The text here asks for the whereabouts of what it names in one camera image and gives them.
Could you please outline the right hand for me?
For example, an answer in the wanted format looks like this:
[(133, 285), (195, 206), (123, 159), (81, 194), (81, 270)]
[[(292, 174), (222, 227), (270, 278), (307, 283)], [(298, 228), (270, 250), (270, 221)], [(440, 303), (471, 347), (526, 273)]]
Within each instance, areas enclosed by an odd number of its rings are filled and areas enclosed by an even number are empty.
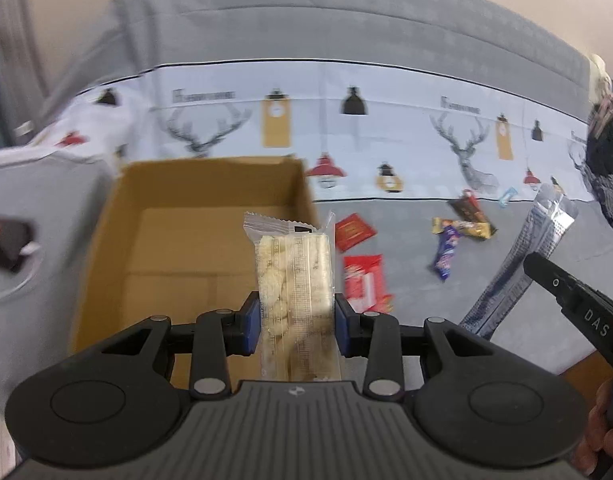
[(604, 382), (597, 390), (595, 405), (589, 413), (587, 431), (573, 456), (573, 466), (588, 476), (595, 471), (597, 456), (604, 451), (613, 458), (613, 429), (606, 417), (613, 398), (613, 379)]

